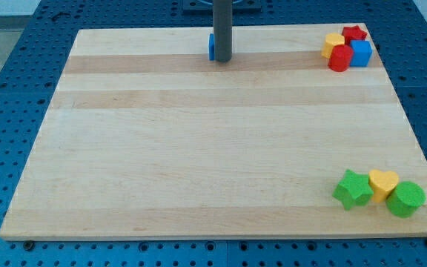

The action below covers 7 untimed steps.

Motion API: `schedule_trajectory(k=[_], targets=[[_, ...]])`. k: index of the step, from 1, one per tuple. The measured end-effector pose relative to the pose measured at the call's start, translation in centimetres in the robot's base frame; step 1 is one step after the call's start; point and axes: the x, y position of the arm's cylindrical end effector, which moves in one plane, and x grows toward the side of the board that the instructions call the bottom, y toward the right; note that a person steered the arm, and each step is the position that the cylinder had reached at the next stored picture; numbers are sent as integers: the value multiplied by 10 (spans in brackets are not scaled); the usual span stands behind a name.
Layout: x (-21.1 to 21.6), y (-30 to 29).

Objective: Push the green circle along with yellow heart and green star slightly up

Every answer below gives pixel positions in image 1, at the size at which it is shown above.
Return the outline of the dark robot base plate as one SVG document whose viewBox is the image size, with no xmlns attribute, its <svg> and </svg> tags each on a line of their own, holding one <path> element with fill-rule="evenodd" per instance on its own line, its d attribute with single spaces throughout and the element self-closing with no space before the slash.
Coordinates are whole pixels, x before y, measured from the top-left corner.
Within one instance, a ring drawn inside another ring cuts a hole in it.
<svg viewBox="0 0 427 267">
<path fill-rule="evenodd" d="M 181 0 L 183 14 L 212 14 L 212 0 Z M 262 0 L 233 0 L 233 13 L 257 13 L 262 9 Z"/>
</svg>

